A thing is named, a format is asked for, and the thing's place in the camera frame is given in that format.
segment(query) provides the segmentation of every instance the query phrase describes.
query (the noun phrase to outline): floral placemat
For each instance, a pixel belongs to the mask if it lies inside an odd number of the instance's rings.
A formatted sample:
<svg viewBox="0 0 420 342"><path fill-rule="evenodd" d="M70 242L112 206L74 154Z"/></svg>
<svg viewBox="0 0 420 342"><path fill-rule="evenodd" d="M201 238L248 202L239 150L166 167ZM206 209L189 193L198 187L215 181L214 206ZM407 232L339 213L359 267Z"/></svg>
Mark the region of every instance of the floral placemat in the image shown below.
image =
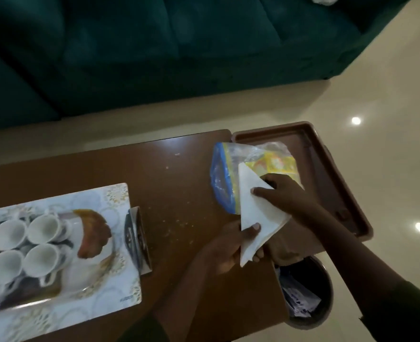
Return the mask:
<svg viewBox="0 0 420 342"><path fill-rule="evenodd" d="M24 341L137 305L142 300L139 272L124 240L124 222L130 208L126 183L0 208L0 221L17 211L47 207L56 212L91 209L101 214L112 232L113 262L89 288L66 300L52 299L31 307L0 311L0 341Z"/></svg>

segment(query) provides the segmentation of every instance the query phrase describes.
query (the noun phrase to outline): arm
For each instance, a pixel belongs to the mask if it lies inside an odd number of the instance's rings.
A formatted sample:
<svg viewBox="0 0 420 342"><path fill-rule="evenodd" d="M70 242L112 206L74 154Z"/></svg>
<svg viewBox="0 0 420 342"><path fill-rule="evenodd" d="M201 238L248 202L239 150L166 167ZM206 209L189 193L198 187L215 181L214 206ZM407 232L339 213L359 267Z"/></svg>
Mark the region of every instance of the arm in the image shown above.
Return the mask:
<svg viewBox="0 0 420 342"><path fill-rule="evenodd" d="M258 187L253 189L253 194L290 213L314 232L363 315L404 281L289 176L267 174L263 179L275 189Z"/></svg>
<svg viewBox="0 0 420 342"><path fill-rule="evenodd" d="M230 223L223 228L223 233L197 254L177 287L153 311L153 316L170 341L186 339L206 279L227 272L235 264L239 264L241 242L254 239L259 230L258 224L240 231L239 221Z"/></svg>

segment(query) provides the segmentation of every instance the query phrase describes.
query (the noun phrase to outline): brown plastic tray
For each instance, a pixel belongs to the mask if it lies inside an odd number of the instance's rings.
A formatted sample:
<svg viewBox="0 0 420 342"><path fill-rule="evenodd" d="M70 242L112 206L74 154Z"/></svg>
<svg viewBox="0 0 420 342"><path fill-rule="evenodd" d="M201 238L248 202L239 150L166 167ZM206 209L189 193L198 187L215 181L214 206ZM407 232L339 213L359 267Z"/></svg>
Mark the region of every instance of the brown plastic tray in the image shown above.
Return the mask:
<svg viewBox="0 0 420 342"><path fill-rule="evenodd" d="M295 160L305 190L361 241L373 237L373 229L348 185L322 143L314 126L297 122L281 126L235 132L232 142L258 145L269 141L284 143ZM267 243L275 263L288 265L324 251L313 233L291 220Z"/></svg>

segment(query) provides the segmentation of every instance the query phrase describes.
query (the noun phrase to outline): teal sofa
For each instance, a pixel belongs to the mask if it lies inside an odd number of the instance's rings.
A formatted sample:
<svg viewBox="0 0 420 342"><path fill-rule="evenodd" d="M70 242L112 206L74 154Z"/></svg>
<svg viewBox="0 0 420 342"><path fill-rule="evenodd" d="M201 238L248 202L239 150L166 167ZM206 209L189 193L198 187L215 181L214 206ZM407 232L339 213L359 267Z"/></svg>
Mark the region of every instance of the teal sofa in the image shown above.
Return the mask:
<svg viewBox="0 0 420 342"><path fill-rule="evenodd" d="M0 128L328 79L409 0L0 0Z"/></svg>

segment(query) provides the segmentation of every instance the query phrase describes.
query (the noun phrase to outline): dark sleeve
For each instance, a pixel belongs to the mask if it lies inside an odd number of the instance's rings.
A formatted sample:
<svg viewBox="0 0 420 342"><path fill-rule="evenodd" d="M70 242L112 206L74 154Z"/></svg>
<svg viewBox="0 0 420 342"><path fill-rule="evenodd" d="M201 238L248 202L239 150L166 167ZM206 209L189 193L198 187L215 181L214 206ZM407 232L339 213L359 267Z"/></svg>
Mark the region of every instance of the dark sleeve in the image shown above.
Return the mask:
<svg viewBox="0 0 420 342"><path fill-rule="evenodd" d="M169 337L161 324L153 317L145 318L134 323L117 342L169 342Z"/></svg>
<svg viewBox="0 0 420 342"><path fill-rule="evenodd" d="M401 282L361 321L377 342L420 341L420 289Z"/></svg>

